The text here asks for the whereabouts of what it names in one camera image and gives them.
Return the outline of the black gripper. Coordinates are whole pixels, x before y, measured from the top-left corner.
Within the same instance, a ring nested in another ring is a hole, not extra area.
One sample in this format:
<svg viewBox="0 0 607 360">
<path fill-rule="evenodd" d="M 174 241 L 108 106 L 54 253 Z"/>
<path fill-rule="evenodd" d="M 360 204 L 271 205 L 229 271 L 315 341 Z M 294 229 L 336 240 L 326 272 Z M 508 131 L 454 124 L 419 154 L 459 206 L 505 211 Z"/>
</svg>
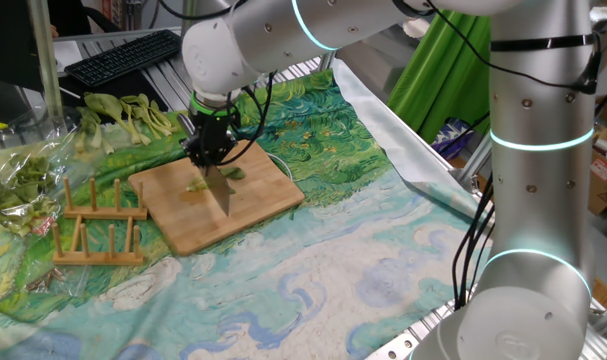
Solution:
<svg viewBox="0 0 607 360">
<path fill-rule="evenodd" d="M 180 115 L 180 125 L 186 137 L 180 144 L 197 166 L 206 169 L 211 166 L 224 166 L 230 162 L 225 157 L 236 146 L 237 141 L 229 129 L 236 120 L 235 114 L 222 115 L 188 113 Z"/>
</svg>

